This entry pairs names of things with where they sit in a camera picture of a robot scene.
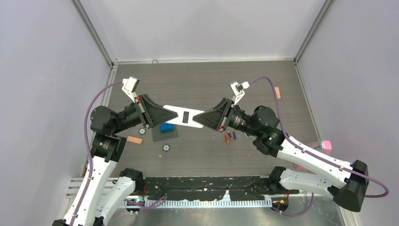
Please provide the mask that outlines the white remote control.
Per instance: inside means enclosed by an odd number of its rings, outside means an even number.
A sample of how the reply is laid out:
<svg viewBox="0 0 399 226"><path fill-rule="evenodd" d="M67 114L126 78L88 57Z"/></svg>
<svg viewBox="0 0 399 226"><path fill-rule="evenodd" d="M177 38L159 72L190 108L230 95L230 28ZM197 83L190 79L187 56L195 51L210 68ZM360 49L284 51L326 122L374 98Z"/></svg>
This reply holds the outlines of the white remote control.
<svg viewBox="0 0 399 226"><path fill-rule="evenodd" d="M186 126L186 127L193 127L193 128L203 128L204 127L202 124L195 122L193 120L194 116L204 112L202 110L196 110L196 109L178 107L178 106L172 106L172 105L164 105L163 107L168 110L171 110L173 112L176 112L178 115L176 118L166 121L166 123L180 125L180 126Z"/></svg>

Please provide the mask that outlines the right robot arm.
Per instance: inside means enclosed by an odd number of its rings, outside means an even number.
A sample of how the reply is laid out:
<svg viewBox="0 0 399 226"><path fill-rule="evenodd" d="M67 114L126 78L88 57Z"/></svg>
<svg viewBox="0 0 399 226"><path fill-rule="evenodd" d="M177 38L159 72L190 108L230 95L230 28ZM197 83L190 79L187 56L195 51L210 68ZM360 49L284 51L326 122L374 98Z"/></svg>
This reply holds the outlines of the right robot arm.
<svg viewBox="0 0 399 226"><path fill-rule="evenodd" d="M269 188L274 193L283 190L303 190L332 199L340 207L360 212L369 184L367 164L332 158L302 144L278 128L279 118L266 106L258 106L248 115L227 98L215 107L197 114L193 120L215 131L227 127L254 136L253 145L265 155L300 165L312 174L275 167L270 174Z"/></svg>

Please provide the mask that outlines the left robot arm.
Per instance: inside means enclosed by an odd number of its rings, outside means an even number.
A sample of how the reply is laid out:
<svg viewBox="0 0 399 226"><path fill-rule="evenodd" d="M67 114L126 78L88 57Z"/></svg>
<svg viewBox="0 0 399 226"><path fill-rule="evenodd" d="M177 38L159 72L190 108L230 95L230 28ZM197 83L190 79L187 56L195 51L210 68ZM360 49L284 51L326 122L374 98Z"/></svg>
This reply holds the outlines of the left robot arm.
<svg viewBox="0 0 399 226"><path fill-rule="evenodd" d="M117 136L117 133L139 124L152 128L176 117L176 112L154 103L147 94L134 97L132 103L119 113L106 106L95 108L90 115L90 128L95 137L89 150L87 172L72 206L53 225L108 225L130 194L138 195L144 190L142 172L126 168L111 191L104 198L101 197L127 142L125 137Z"/></svg>

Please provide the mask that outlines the blue lego brick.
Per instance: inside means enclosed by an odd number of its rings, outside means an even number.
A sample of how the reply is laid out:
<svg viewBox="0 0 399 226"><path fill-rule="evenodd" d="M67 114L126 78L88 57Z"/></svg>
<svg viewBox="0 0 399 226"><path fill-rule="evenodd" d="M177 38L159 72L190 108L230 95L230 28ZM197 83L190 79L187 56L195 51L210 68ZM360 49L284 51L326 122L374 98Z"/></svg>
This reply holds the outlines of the blue lego brick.
<svg viewBox="0 0 399 226"><path fill-rule="evenodd" d="M160 132L161 133L169 133L169 132L173 132L174 129L174 125L170 124L170 123L163 123L160 125Z"/></svg>

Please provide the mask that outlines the grey lego baseplate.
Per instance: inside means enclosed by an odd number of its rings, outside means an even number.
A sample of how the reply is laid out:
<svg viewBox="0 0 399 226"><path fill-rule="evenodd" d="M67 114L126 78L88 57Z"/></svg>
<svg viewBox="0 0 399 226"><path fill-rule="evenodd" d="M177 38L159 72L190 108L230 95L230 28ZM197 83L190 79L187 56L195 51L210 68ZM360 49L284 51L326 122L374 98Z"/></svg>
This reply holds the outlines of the grey lego baseplate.
<svg viewBox="0 0 399 226"><path fill-rule="evenodd" d="M162 133L161 129L160 129L160 125L152 128L151 130L152 130L152 141L153 142L164 141L164 140L179 137L177 127L175 125L173 125L173 130L170 132Z"/></svg>

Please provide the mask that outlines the small gear near finger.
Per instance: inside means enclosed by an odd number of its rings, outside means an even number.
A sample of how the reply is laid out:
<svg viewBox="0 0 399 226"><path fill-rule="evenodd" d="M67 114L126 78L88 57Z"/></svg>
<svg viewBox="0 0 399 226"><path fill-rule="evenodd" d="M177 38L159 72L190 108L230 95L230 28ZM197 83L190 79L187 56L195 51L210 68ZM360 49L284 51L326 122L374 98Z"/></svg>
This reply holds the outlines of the small gear near finger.
<svg viewBox="0 0 399 226"><path fill-rule="evenodd" d="M144 135L146 133L146 131L147 130L145 128L141 128L141 129L139 129L139 134Z"/></svg>

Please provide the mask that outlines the wooden block left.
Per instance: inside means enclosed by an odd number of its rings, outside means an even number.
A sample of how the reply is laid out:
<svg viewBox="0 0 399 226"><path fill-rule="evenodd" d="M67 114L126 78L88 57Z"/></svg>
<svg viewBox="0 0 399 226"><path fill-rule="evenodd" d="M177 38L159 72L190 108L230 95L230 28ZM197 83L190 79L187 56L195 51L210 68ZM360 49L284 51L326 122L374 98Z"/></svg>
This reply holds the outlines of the wooden block left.
<svg viewBox="0 0 399 226"><path fill-rule="evenodd" d="M131 142L131 143L134 143L134 144L139 144L139 145L141 145L142 142L143 142L143 140L142 140L141 138L132 137L132 136L128 136L128 137L127 137L127 141L128 141L128 142Z"/></svg>

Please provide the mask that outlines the wooden block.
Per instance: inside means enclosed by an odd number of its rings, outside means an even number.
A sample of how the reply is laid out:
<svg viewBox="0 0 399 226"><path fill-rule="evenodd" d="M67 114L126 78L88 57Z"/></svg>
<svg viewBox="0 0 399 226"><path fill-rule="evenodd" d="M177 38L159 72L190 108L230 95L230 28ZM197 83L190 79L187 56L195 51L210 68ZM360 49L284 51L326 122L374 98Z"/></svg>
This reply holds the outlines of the wooden block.
<svg viewBox="0 0 399 226"><path fill-rule="evenodd" d="M128 137L127 137L127 141L128 141L128 142L131 142L131 143L134 143L134 144L139 144L139 145L141 145L142 142L143 142L143 140L142 140L141 138L132 137L132 136L128 136Z"/></svg>
<svg viewBox="0 0 399 226"><path fill-rule="evenodd" d="M280 89L279 87L274 87L277 99L281 99Z"/></svg>

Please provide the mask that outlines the black gear lower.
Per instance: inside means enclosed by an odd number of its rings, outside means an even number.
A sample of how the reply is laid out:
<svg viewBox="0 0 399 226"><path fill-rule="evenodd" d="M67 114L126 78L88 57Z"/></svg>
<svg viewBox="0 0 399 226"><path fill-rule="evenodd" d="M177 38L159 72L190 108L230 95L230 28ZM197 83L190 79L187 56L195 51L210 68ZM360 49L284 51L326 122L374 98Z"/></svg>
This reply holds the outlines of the black gear lower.
<svg viewBox="0 0 399 226"><path fill-rule="evenodd" d="M162 146L162 150L163 150L164 152L168 152L168 151L170 150L170 145L168 145L168 144L163 145L163 146Z"/></svg>

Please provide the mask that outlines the wooden block right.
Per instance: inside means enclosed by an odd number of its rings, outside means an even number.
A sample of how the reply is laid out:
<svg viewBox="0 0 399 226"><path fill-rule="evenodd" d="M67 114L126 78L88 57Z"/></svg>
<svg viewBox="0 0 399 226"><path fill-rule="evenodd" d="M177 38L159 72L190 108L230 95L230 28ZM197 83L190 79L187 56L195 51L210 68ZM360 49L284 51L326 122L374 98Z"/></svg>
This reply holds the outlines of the wooden block right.
<svg viewBox="0 0 399 226"><path fill-rule="evenodd" d="M279 87L274 87L277 99L281 99L280 89Z"/></svg>

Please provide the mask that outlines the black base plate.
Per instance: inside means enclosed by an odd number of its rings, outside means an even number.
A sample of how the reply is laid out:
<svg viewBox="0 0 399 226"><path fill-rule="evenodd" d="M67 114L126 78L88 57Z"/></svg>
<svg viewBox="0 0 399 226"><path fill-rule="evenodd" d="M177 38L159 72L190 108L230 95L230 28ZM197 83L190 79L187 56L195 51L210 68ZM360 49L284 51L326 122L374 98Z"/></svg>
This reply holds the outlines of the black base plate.
<svg viewBox="0 0 399 226"><path fill-rule="evenodd" d="M163 196L168 201L219 201L228 194L233 201L258 201L266 195L298 194L276 180L260 176L239 177L146 177L136 192L149 200Z"/></svg>

